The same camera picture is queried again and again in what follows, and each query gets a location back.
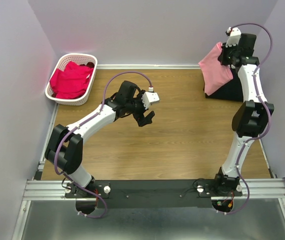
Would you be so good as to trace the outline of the light pink t shirt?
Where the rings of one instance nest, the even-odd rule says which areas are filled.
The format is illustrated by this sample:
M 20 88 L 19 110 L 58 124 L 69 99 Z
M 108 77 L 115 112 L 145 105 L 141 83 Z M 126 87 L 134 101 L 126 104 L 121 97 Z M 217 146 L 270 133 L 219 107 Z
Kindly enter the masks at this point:
M 210 52 L 198 63 L 204 80 L 204 93 L 208 96 L 233 79 L 228 65 L 221 65 L 218 57 L 222 53 L 221 42 L 218 42 Z

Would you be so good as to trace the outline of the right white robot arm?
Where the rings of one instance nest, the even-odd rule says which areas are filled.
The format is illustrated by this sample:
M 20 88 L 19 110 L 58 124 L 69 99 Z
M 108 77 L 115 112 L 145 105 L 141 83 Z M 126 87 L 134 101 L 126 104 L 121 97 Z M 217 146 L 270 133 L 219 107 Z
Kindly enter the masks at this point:
M 252 143 L 267 133 L 275 110 L 263 93 L 260 61 L 253 55 L 256 35 L 241 33 L 237 28 L 230 30 L 227 35 L 218 60 L 223 66 L 235 68 L 241 83 L 243 103 L 232 119 L 234 135 L 227 159 L 212 184 L 213 192 L 218 196 L 237 190 L 247 153 Z

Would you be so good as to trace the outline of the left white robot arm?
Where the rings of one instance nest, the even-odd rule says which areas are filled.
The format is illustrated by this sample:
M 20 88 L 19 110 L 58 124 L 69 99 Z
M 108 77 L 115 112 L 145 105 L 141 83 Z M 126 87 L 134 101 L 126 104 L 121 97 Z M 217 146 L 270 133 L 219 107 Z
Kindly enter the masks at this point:
M 76 192 L 87 198 L 93 193 L 94 177 L 82 166 L 84 143 L 106 125 L 130 115 L 139 127 L 151 124 L 154 111 L 148 115 L 144 113 L 159 101 L 159 95 L 152 87 L 145 91 L 133 82 L 124 81 L 116 93 L 87 116 L 68 126 L 56 125 L 44 157 L 59 174 L 66 174 L 76 182 Z

